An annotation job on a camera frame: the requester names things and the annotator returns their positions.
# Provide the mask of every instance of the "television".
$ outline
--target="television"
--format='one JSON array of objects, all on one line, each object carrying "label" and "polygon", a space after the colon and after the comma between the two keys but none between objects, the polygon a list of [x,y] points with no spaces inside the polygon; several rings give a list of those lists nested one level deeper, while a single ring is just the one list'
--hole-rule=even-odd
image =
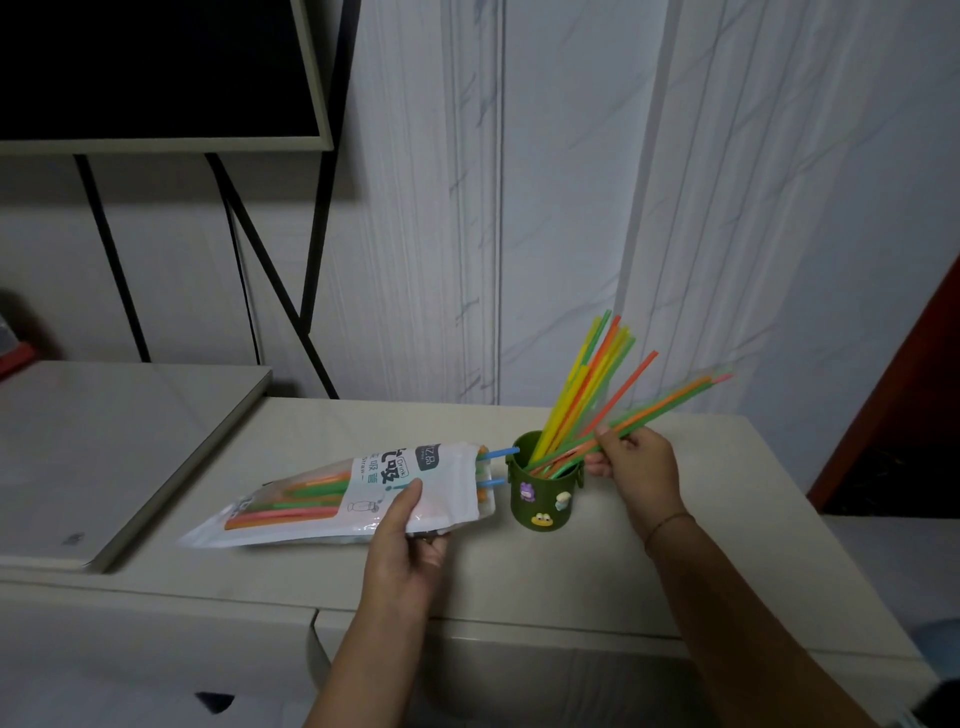
[{"label": "television", "polygon": [[0,11],[0,154],[327,150],[304,0]]}]

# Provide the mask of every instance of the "forearm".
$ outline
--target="forearm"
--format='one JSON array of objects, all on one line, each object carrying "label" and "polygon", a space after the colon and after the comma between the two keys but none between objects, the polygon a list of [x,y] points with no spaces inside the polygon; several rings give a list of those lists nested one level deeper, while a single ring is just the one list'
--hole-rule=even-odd
[{"label": "forearm", "polygon": [[426,618],[361,604],[304,728],[394,728],[403,719],[423,647]]},{"label": "forearm", "polygon": [[687,648],[726,725],[876,726],[764,606],[693,520],[650,553]]}]

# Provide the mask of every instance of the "green cup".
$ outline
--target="green cup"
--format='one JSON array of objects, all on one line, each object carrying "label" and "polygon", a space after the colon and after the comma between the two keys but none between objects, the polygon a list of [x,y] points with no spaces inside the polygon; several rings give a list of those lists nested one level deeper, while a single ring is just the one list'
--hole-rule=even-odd
[{"label": "green cup", "polygon": [[584,487],[584,464],[556,480],[530,475],[524,470],[537,446],[540,431],[527,432],[516,438],[520,452],[507,455],[507,477],[510,480],[510,510],[514,518],[532,531],[556,531],[570,519],[573,491]]}]

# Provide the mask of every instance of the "left hand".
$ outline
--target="left hand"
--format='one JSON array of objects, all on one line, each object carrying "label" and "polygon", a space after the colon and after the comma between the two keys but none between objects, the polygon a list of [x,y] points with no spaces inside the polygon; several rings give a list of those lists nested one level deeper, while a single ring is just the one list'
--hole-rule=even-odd
[{"label": "left hand", "polygon": [[422,492],[423,482],[414,479],[377,526],[363,574],[361,610],[426,620],[440,587],[449,537],[438,536],[429,544],[407,538],[407,522]]}]

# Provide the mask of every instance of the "bracelet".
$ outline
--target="bracelet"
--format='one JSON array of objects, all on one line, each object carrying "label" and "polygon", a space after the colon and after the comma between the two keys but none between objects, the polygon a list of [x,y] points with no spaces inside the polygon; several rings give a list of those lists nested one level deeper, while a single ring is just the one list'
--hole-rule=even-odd
[{"label": "bracelet", "polygon": [[664,527],[674,519],[682,519],[682,518],[688,518],[694,523],[697,522],[697,520],[693,518],[693,516],[691,516],[686,511],[682,511],[681,513],[675,513],[672,516],[667,516],[665,519],[663,519],[661,522],[655,525],[653,530],[650,531],[649,534],[647,534],[647,540],[643,542],[643,551],[647,554],[647,556],[650,555],[650,542],[653,541],[654,536],[657,535],[657,531],[659,531],[662,527]]}]

